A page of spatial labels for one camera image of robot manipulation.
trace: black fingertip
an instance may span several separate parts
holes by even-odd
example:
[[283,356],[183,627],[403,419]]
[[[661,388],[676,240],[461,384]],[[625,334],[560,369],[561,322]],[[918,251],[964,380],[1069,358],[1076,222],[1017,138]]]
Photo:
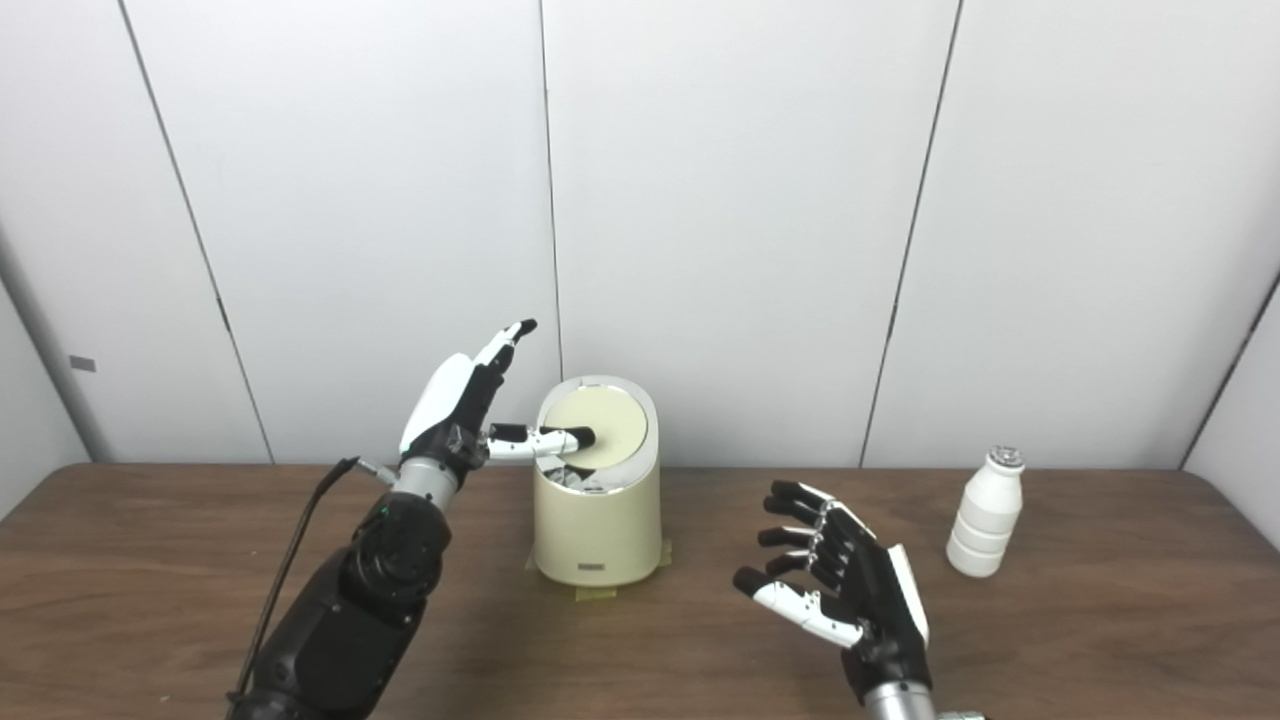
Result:
[[577,438],[579,450],[586,450],[595,445],[595,430],[591,428],[564,428],[564,432]]
[[769,486],[769,492],[787,500],[800,500],[805,495],[804,489],[800,488],[800,483],[792,480],[773,480],[773,484]]
[[786,500],[778,500],[774,496],[768,496],[764,498],[764,511],[772,512],[774,515],[790,515],[794,505]]
[[804,570],[808,564],[808,557],[800,557],[795,555],[780,555],[773,560],[764,564],[764,571],[769,575],[778,577],[792,570]]
[[760,588],[773,582],[773,578],[756,570],[755,568],[739,568],[733,573],[733,587],[746,597],[755,597]]
[[777,547],[780,544],[787,544],[791,541],[791,533],[783,530],[782,528],[769,528],[768,530],[760,530],[755,536],[755,542],[760,543],[760,547]]
[[512,342],[520,342],[520,338],[538,329],[538,320],[530,318],[527,320],[520,322],[520,329],[516,331],[516,337]]

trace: robot finger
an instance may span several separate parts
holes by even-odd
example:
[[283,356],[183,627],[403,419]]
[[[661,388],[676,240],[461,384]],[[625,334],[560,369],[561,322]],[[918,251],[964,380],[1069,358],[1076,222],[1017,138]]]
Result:
[[822,511],[823,505],[836,501],[835,497],[815,487],[791,480],[773,480],[773,484],[769,486],[769,493],[778,500],[799,502],[814,511]]
[[772,512],[773,515],[790,515],[806,525],[817,525],[822,515],[817,510],[809,507],[806,503],[796,500],[782,500],[781,497],[768,496],[764,498],[764,511]]
[[822,533],[823,537],[844,542],[850,550],[865,544],[878,546],[876,533],[844,505],[827,509],[827,514],[823,516]]
[[844,569],[823,556],[827,556],[826,551],[794,550],[769,560],[764,565],[764,571],[776,578],[796,570],[808,570],[815,580],[838,593]]
[[804,592],[754,568],[741,568],[733,575],[733,585],[806,632],[845,650],[863,639],[861,621],[828,594]]
[[812,556],[808,550],[792,550],[764,564],[764,571],[771,577],[785,575],[795,570],[808,570]]
[[814,534],[817,534],[817,530],[813,528],[769,528],[768,530],[760,530],[760,534],[755,536],[755,539],[760,543],[760,547],[791,546],[808,548],[813,543]]

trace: yellow tape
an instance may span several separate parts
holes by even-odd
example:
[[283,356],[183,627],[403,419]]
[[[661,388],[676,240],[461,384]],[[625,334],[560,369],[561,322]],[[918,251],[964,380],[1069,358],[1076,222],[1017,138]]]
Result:
[[573,602],[618,597],[618,588],[573,588]]

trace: cream trash can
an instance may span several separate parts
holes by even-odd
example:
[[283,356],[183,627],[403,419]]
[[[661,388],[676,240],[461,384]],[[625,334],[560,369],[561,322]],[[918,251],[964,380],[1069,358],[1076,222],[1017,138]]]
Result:
[[662,556],[653,400],[622,378],[572,378],[552,388],[538,424],[595,432],[591,447],[534,464],[538,569],[585,588],[646,578]]

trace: bottle cap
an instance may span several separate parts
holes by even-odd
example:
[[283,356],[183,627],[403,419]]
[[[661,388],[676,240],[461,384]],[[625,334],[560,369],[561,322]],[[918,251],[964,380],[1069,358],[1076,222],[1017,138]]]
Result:
[[1023,454],[1016,447],[1005,445],[997,445],[988,450],[987,457],[1001,468],[1019,469],[1025,465],[1023,462]]

